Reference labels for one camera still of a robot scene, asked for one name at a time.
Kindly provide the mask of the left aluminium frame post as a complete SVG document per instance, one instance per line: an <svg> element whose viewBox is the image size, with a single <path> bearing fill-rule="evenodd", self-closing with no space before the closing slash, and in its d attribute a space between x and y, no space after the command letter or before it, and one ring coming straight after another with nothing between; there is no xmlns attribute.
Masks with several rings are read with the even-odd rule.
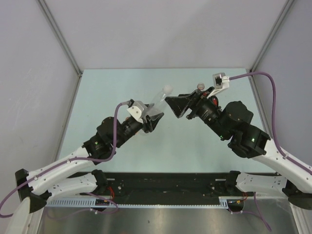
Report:
<svg viewBox="0 0 312 234"><path fill-rule="evenodd" d="M64 51L66 57L68 58L71 66L73 67L75 73L78 75L78 77L81 77L82 70L80 69L72 50L70 49L50 7L48 6L47 2L45 0L36 0L36 3L38 4L40 10L42 11L43 16L46 18L53 34L55 35L58 43L60 44L60 47Z"/></svg>

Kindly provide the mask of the red label clear bottle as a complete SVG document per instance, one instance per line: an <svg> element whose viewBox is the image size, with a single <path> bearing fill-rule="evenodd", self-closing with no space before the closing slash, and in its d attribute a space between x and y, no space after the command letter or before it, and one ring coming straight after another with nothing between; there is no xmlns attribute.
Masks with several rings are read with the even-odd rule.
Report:
<svg viewBox="0 0 312 234"><path fill-rule="evenodd" d="M204 90L204 89L205 89L204 83L199 83L199 84L197 85L197 89L198 89L198 90Z"/></svg>

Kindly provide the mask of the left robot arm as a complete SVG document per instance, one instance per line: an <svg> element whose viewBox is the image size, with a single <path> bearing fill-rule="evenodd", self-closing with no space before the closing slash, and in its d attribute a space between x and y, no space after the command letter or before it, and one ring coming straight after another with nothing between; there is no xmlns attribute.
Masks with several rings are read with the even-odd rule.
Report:
<svg viewBox="0 0 312 234"><path fill-rule="evenodd" d="M123 122L114 116L105 118L97 127L96 134L83 143L65 158L55 161L43 168L27 171L20 169L15 172L20 201L30 200L29 213L34 213L58 196L80 193L104 194L108 182L104 172L95 170L83 177L73 175L82 169L110 161L121 147L137 132L151 133L164 113L155 108L154 104L130 100L120 103L126 105L130 114Z"/></svg>

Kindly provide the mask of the right aluminium frame post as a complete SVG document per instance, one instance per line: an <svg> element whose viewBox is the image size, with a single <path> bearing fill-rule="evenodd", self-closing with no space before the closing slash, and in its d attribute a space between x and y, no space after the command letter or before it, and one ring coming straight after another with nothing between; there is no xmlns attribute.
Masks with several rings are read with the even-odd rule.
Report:
<svg viewBox="0 0 312 234"><path fill-rule="evenodd" d="M287 0L282 7L281 12L279 13L276 21L274 22L268 36L266 37L264 44L262 45L259 53L257 54L254 62L252 63L251 67L247 70L249 72L254 72L261 64L262 60L264 59L266 53L268 52L271 44L273 43L274 39L276 38L279 30L281 29L282 25L284 24L288 14L296 4L296 0Z"/></svg>

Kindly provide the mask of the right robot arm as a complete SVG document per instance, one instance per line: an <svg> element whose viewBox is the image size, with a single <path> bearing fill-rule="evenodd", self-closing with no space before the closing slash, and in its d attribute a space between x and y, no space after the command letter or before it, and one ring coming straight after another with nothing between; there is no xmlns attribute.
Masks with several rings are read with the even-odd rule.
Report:
<svg viewBox="0 0 312 234"><path fill-rule="evenodd" d="M282 195L291 204L311 210L311 166L284 152L266 132L251 125L253 113L241 101L232 101L221 108L211 92L211 89L195 90L191 94L166 97L165 101L177 118L191 110L187 119L200 118L222 141L229 141L228 147L237 156L261 162L280 174L252 179L236 172L233 179L226 181L225 191L229 195L241 191Z"/></svg>

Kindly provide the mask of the aluminium frame post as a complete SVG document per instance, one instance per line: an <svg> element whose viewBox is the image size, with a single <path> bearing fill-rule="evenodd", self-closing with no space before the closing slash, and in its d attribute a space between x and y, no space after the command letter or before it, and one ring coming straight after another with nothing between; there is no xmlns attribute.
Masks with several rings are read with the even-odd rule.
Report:
<svg viewBox="0 0 312 234"><path fill-rule="evenodd" d="M268 36L266 37L264 44L262 45L259 53L257 54L254 62L252 63L251 67L247 70L249 72L254 72L261 64L262 60L264 59L266 53L268 52L271 44L273 43L274 39L276 38L279 30L281 29L282 25L284 24L288 14L296 4L296 0L287 0L282 7L281 12L279 13L276 21L274 22Z"/></svg>
<svg viewBox="0 0 312 234"><path fill-rule="evenodd" d="M78 77L81 77L82 70L80 69L72 50L70 49L50 7L48 6L47 2L45 0L36 0L36 3L38 4L40 10L42 11L43 16L46 18L53 34L55 35L58 43L60 44L60 47L64 51L66 57L68 58L71 66L73 67L75 73L78 75Z"/></svg>

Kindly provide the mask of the clear water bottle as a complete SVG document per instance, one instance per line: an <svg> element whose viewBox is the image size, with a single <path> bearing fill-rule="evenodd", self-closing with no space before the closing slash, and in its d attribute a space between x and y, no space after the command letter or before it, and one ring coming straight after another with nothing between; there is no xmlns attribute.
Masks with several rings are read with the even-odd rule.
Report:
<svg viewBox="0 0 312 234"><path fill-rule="evenodd" d="M150 101L149 103L154 103L154 115L156 114L159 114L161 112L164 112L166 106L167 106L167 103L165 101L165 98L170 96L170 95L166 95L162 90L156 94L154 96L154 98L152 99L152 101Z"/></svg>

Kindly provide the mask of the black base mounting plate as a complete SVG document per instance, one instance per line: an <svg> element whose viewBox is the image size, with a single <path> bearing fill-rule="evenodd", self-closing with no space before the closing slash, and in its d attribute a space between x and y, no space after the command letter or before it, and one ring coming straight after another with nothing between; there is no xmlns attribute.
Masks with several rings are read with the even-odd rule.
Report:
<svg viewBox="0 0 312 234"><path fill-rule="evenodd" d="M107 184L93 194L113 196L114 202L200 204L221 196L242 197L235 185L237 171L229 173L108 173Z"/></svg>

